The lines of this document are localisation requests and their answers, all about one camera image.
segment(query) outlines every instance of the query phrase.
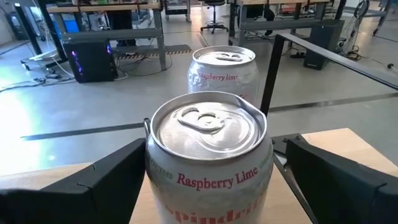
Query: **yellow and black hazard tape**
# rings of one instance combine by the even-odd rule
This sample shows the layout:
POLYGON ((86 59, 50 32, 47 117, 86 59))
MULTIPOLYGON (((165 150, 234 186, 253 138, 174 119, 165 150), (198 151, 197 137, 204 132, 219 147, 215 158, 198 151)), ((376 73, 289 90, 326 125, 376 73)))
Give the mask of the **yellow and black hazard tape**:
MULTIPOLYGON (((190 52, 192 52, 192 50, 178 50, 178 51, 166 52, 166 55, 187 54, 190 52)), ((159 53, 145 54, 145 55, 134 54, 134 55, 127 55, 127 56, 119 56, 117 59, 118 60, 136 59, 136 58, 142 58, 144 56, 145 57, 158 57, 159 53)))

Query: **concrete floor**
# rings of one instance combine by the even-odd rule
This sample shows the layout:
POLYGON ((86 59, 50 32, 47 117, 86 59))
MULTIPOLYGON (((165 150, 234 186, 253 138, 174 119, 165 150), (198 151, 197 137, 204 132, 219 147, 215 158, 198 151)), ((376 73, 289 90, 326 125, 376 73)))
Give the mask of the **concrete floor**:
MULTIPOLYGON (((227 14, 228 6, 218 7, 219 19, 226 21, 221 16, 227 14)), ((194 7, 192 24, 186 23, 183 16, 171 16, 169 21, 164 19, 165 44, 187 44, 193 50, 204 45, 227 45, 227 33, 224 30, 216 31, 215 34, 207 31, 200 34, 200 27, 205 21, 210 20, 211 16, 211 10, 194 7)), ((390 15, 390 21, 382 28, 379 35, 384 39, 371 35, 377 26, 376 19, 363 21, 356 41, 362 55, 385 64, 398 64, 398 38, 395 32, 398 24, 394 20, 396 17, 390 15)), ((148 43, 148 40, 138 42, 139 45, 148 43)), ((45 43, 41 44, 44 48, 47 47, 45 43)), ((21 67, 19 60, 32 55, 28 46, 19 47, 0 56, 0 86, 43 77, 42 70, 35 65, 30 72, 21 67)), ((257 65, 262 77, 259 85, 262 92, 272 46, 269 42, 264 42, 245 47, 257 54, 257 65)), ((186 73, 190 61, 191 54, 178 54, 167 57, 167 65, 172 62, 168 70, 147 77, 134 75, 158 72, 159 60, 143 61, 129 72, 128 78, 116 82, 75 82, 1 92, 0 175, 93 162, 136 138, 144 137, 144 130, 138 128, 35 141, 21 139, 21 136, 140 123, 145 117, 151 117, 162 103, 187 92, 186 73)), ((334 63, 329 63, 322 71, 314 71, 304 68, 302 62, 302 59, 283 57, 272 107, 395 93, 386 86, 334 63)), ((359 63, 386 70, 380 63, 368 58, 359 63)), ((64 63, 63 67, 70 71, 67 63, 64 63)), ((396 97, 280 111, 269 115, 269 131, 272 136, 277 136, 351 128, 392 162, 398 164, 396 111, 396 97)))

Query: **can rim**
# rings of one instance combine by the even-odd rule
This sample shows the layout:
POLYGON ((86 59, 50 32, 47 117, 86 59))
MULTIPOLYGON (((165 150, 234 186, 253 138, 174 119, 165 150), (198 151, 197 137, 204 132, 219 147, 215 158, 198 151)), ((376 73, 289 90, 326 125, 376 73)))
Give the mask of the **can rim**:
POLYGON ((204 48, 201 48, 201 49, 198 49, 198 50, 194 51, 193 54, 192 54, 192 60, 194 60, 196 63, 202 63, 202 64, 205 64, 205 65, 210 65, 210 66, 215 66, 215 67, 227 67, 227 66, 230 67, 230 66, 244 65, 244 64, 246 64, 246 63, 250 63, 250 62, 254 61, 255 58, 256 58, 256 54, 255 54, 252 50, 246 49, 246 48, 244 48, 244 47, 229 46, 229 45, 217 45, 217 46, 204 47, 204 48), (209 49, 209 48, 220 48, 220 49, 222 49, 223 47, 229 47, 229 48, 234 48, 234 49, 241 49, 242 52, 244 52, 244 51, 250 52, 250 53, 253 55, 253 58, 251 58, 251 59, 250 59, 249 61, 247 61, 247 62, 237 63, 237 64, 234 64, 234 65, 215 65, 215 64, 212 64, 212 63, 201 62, 201 61, 199 61, 198 58, 195 58, 195 55, 196 55, 199 51, 206 50, 206 49, 209 49))
POLYGON ((266 116, 265 116, 265 114, 264 114, 263 112, 261 112, 259 109, 257 109, 255 106, 253 106, 252 104, 250 104, 249 102, 247 102, 245 99, 241 98, 240 96, 235 95, 235 94, 232 94, 232 93, 222 92, 222 91, 198 91, 198 92, 194 92, 194 93, 186 93, 186 94, 184 94, 184 95, 180 95, 180 96, 178 96, 178 97, 172 98, 171 100, 169 100, 169 101, 165 102, 164 104, 162 104, 162 106, 160 106, 160 107, 155 111, 154 115, 152 116, 152 119, 150 120, 150 135, 152 136, 152 138, 153 138, 153 140, 156 142, 156 144, 157 144, 162 150, 164 150, 165 152, 167 152, 167 153, 169 153, 169 154, 171 154, 171 155, 173 155, 173 156, 177 156, 177 157, 179 157, 179 158, 184 158, 184 159, 189 159, 189 160, 191 160, 191 161, 225 161, 225 160, 229 160, 229 159, 235 159, 235 158, 237 158, 237 157, 239 157, 239 156, 242 156, 242 155, 244 155, 244 154, 247 154, 247 153, 251 152, 253 149, 257 148, 257 146, 258 146, 261 142, 263 142, 263 140, 264 140, 264 138, 265 138, 265 136, 266 136, 266 133, 267 133, 267 118, 266 118, 266 116), (162 110, 162 108, 163 108, 165 105, 167 105, 167 104, 169 104, 169 103, 171 103, 171 102, 173 102, 173 101, 175 101, 175 100, 178 100, 178 99, 180 99, 180 98, 182 98, 182 97, 184 97, 184 96, 186 96, 186 95, 191 95, 191 94, 203 94, 203 93, 217 93, 217 94, 222 93, 222 94, 231 95, 231 96, 234 96, 234 97, 236 97, 237 99, 243 101, 243 102, 245 103, 245 106, 246 106, 246 107, 249 107, 249 108, 252 109, 252 110, 258 111, 259 114, 261 115, 261 117, 262 117, 263 120, 264 120, 264 131, 262 132, 262 134, 260 135, 260 137, 257 139, 256 143, 253 144, 249 149, 247 149, 247 150, 245 150, 245 151, 242 151, 242 152, 240 152, 240 153, 237 153, 237 154, 235 154, 235 155, 233 155, 233 156, 231 156, 231 157, 222 158, 222 159, 215 159, 215 160, 214 160, 214 159, 197 159, 197 158, 195 158, 195 157, 190 157, 190 156, 181 155, 181 154, 178 154, 178 153, 176 153, 176 152, 170 150, 168 147, 166 147, 165 145, 163 145, 163 144, 157 139, 156 134, 155 134, 155 132, 154 132, 154 118, 157 116, 157 113, 158 113, 160 110, 162 110))

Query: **office chair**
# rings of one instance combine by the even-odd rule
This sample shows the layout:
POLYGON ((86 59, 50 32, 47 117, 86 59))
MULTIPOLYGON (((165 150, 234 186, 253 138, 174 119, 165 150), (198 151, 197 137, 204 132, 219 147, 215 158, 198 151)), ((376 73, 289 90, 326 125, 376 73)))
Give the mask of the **office chair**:
POLYGON ((200 31, 213 28, 213 30, 211 31, 212 34, 214 34, 215 29, 225 29, 228 32, 228 28, 222 24, 223 22, 216 20, 216 6, 224 5, 225 0, 204 0, 204 2, 210 7, 213 6, 213 20, 206 22, 206 26, 201 27, 200 31))

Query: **can lid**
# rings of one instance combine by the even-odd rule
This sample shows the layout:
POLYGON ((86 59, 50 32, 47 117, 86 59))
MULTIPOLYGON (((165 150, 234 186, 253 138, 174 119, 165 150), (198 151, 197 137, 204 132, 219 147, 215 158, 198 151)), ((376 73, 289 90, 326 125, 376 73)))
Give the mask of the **can lid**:
POLYGON ((254 60, 256 54, 242 47, 214 46, 199 49, 193 53, 193 59, 209 65, 240 65, 254 60))
POLYGON ((159 142, 173 154, 214 161, 251 150, 261 130, 254 117, 236 105, 201 102, 175 108, 155 133, 159 142))

